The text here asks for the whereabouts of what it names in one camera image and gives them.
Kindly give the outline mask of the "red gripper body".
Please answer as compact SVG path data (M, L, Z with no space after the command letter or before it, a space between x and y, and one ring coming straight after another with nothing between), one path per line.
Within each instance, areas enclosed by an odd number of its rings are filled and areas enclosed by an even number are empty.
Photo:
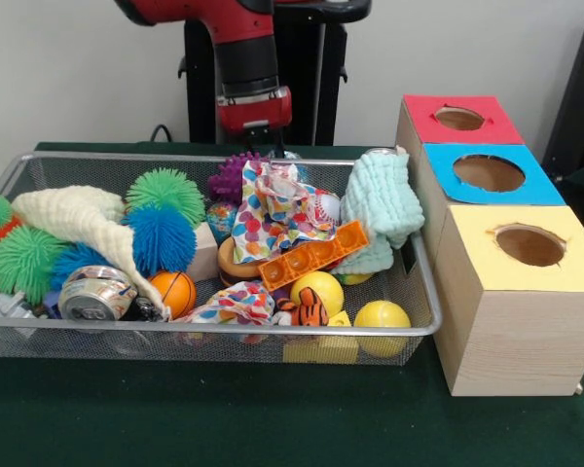
M279 129L292 121L292 97L288 87L252 96L217 97L222 127L230 134L240 134L255 127Z

